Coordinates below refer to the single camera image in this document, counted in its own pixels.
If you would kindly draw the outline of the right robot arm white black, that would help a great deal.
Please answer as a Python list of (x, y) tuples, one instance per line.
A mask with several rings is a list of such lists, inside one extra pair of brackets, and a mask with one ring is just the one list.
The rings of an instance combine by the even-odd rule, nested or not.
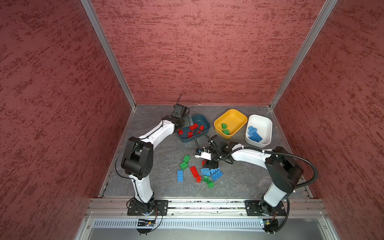
[(265, 216), (276, 212), (276, 208), (282, 200), (285, 200), (295, 190), (303, 174), (302, 167), (282, 147), (263, 150), (235, 142), (217, 144), (213, 139), (209, 141), (209, 144), (210, 146), (207, 148), (198, 147), (195, 156), (206, 160), (207, 163), (245, 162), (268, 171), (272, 183), (261, 198), (258, 207), (258, 212)]

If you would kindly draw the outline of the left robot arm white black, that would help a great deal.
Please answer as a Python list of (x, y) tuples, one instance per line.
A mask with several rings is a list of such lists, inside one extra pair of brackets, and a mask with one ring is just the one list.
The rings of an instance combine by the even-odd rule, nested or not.
[(188, 122), (188, 115), (187, 113), (166, 116), (146, 134), (138, 138), (129, 138), (124, 147), (121, 168), (133, 184), (134, 203), (144, 214), (150, 214), (155, 207), (149, 177), (154, 165), (154, 150), (165, 138), (180, 130)]

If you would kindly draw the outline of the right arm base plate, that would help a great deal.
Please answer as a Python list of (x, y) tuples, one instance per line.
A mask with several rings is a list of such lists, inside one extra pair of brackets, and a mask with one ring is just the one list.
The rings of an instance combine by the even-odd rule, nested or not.
[(286, 215), (286, 210), (282, 201), (276, 207), (272, 207), (264, 200), (245, 200), (247, 216), (267, 216), (282, 217)]

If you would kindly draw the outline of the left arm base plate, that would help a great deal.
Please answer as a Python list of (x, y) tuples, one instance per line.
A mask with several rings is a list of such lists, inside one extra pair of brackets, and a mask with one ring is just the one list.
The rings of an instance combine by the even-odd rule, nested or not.
[(156, 214), (166, 216), (168, 212), (168, 200), (151, 200), (148, 203), (142, 203), (133, 199), (127, 205), (128, 216), (155, 216)]

